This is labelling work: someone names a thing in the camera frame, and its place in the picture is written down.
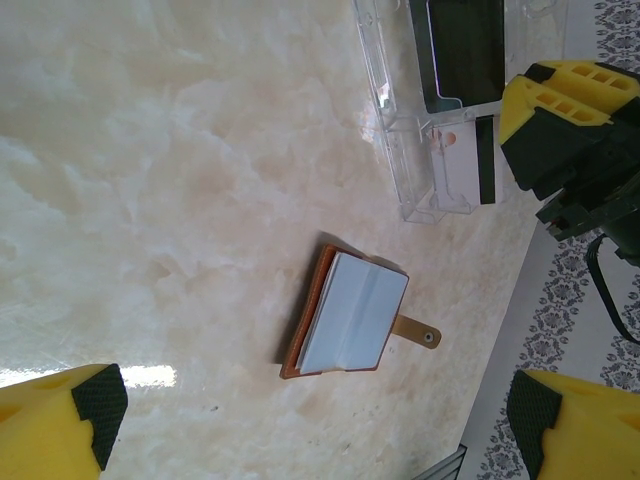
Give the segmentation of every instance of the leather notebook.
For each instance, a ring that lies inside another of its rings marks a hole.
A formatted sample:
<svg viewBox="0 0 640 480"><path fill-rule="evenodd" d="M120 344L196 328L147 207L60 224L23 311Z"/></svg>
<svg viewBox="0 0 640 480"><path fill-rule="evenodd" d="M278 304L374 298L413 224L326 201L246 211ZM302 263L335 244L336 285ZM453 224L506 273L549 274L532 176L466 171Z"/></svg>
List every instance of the leather notebook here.
<svg viewBox="0 0 640 480"><path fill-rule="evenodd" d="M280 377L376 370L391 333L436 348L437 329L398 314L408 282L405 273L325 245Z"/></svg>

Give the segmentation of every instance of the patterned carpet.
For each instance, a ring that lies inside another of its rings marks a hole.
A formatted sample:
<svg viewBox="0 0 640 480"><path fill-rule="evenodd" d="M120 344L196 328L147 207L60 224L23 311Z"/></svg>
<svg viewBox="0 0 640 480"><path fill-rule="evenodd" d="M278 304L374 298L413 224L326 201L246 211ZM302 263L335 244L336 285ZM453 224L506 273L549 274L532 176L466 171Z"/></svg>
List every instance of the patterned carpet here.
<svg viewBox="0 0 640 480"><path fill-rule="evenodd" d="M568 45L567 56L573 48L574 58L590 56L640 73L640 1L580 1L577 8L570 14L568 41L574 46ZM541 226L536 230L464 433L469 450L460 480L529 478L506 417L517 369L640 393L640 347L611 324L584 262L594 237L558 244ZM640 270L614 250L610 242L603 245L603 273L629 331L640 337Z"/></svg>

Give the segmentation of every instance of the marble surface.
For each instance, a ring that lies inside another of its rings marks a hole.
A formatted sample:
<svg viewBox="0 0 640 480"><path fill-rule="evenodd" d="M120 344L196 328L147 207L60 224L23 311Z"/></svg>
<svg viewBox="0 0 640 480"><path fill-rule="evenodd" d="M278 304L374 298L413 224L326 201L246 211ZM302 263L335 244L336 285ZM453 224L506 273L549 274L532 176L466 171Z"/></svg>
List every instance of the marble surface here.
<svg viewBox="0 0 640 480"><path fill-rule="evenodd" d="M400 220L350 2L5 1L0 64L0 384L119 363L103 478L410 478L457 447L538 205ZM321 232L403 267L440 347L280 380Z"/></svg>

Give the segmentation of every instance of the black cable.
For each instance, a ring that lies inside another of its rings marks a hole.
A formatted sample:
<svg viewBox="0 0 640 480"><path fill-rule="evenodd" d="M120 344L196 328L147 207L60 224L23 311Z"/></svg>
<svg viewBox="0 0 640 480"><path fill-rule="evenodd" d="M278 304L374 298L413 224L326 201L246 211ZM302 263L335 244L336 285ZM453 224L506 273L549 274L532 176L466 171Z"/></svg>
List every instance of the black cable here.
<svg viewBox="0 0 640 480"><path fill-rule="evenodd" d="M593 278L593 283L598 289L598 293L602 298L604 306L609 312L609 316L611 317L611 321L613 322L613 326L616 327L616 330L620 332L620 335L625 340L628 340L636 345L640 345L640 340L637 340L629 333L627 327L625 327L620 315L618 314L618 309L616 308L616 304L609 293L609 289L607 288L607 284L604 281L604 277L602 276L602 271L600 270L600 264L598 263L598 250L600 249L600 245L602 244L602 240L606 238L606 234L600 235L593 242L589 244L589 248L587 249L587 268L589 269L589 273L591 273L591 277Z"/></svg>

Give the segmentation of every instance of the clear plastic box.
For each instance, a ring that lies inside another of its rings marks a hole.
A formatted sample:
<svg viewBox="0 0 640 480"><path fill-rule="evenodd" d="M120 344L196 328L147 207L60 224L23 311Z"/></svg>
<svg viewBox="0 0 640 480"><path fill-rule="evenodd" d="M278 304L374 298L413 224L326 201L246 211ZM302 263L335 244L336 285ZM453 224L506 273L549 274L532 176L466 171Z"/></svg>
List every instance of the clear plastic box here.
<svg viewBox="0 0 640 480"><path fill-rule="evenodd" d="M449 180L442 131L475 124L478 117L497 116L500 101L462 107L438 91L444 107L427 111L409 0L353 0L353 4L402 217L433 224L446 212L471 213L475 205ZM506 81L536 61L562 58L567 5L568 0L504 0ZM438 55L433 46L431 51Z"/></svg>

